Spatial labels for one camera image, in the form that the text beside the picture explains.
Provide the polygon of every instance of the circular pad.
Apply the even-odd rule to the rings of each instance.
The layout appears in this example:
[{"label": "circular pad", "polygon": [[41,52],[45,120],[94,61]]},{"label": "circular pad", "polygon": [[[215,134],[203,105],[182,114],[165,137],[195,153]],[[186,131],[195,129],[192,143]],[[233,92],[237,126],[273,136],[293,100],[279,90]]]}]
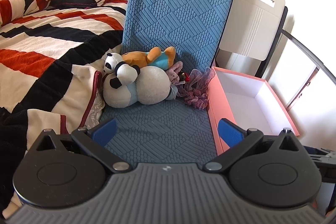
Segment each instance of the circular pad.
[{"label": "circular pad", "polygon": [[271,185],[287,185],[297,178],[296,170],[286,164],[266,164],[260,167],[258,175]]},{"label": "circular pad", "polygon": [[46,185],[63,185],[72,181],[76,176],[76,168],[70,164],[58,162],[55,164],[48,164],[42,167],[37,177]]}]

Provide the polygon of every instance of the blue pad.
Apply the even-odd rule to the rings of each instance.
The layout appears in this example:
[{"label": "blue pad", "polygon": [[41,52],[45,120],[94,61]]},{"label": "blue pad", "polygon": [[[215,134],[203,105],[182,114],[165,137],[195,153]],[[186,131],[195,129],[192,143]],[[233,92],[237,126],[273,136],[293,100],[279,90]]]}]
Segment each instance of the blue pad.
[{"label": "blue pad", "polygon": [[183,70],[210,66],[232,0],[129,0],[122,53],[176,48]]},{"label": "blue pad", "polygon": [[[210,66],[232,0],[129,0],[122,52],[176,48],[183,71]],[[206,110],[183,100],[155,105],[106,107],[102,120],[115,117],[117,134],[106,146],[127,162],[197,162],[216,157]]]},{"label": "blue pad", "polygon": [[244,139],[242,132],[223,119],[218,123],[218,135],[230,148]]},{"label": "blue pad", "polygon": [[105,146],[112,140],[117,133],[117,121],[113,119],[110,122],[100,126],[92,133],[91,139],[101,146]]}]

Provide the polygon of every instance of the gray platform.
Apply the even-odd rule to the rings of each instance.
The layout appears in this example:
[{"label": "gray platform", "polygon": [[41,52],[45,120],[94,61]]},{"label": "gray platform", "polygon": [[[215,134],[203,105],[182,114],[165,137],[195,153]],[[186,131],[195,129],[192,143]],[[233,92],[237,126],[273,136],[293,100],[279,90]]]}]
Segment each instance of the gray platform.
[{"label": "gray platform", "polygon": [[290,211],[254,206],[223,176],[196,164],[139,164],[112,175],[105,188],[79,206],[42,210],[24,205],[8,224],[319,224],[310,205]]}]

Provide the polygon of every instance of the open box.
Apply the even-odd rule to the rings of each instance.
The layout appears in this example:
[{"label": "open box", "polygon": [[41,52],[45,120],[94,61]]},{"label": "open box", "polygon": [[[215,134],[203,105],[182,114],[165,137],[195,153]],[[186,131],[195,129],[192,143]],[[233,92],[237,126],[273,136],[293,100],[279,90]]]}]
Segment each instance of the open box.
[{"label": "open box", "polygon": [[285,127],[299,135],[266,80],[222,68],[212,69],[215,76],[208,86],[208,113],[218,155],[229,149],[218,134],[221,118],[227,118],[244,130],[257,128],[265,135],[279,135]]}]

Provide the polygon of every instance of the white plush toy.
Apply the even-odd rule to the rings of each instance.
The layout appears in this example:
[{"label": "white plush toy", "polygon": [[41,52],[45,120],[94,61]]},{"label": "white plush toy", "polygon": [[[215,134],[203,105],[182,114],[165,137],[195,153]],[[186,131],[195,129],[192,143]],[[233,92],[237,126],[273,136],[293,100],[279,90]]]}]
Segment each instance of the white plush toy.
[{"label": "white plush toy", "polygon": [[110,86],[118,89],[122,85],[133,83],[140,73],[140,68],[137,65],[129,66],[120,54],[114,52],[107,54],[104,72],[114,73],[116,77],[110,79]]},{"label": "white plush toy", "polygon": [[170,93],[169,77],[164,70],[158,67],[141,68],[135,82],[122,85],[118,89],[114,89],[110,85],[110,82],[113,82],[115,78],[115,74],[112,73],[106,77],[104,82],[104,100],[111,107],[124,108],[137,101],[145,105],[152,105],[163,101]]}]

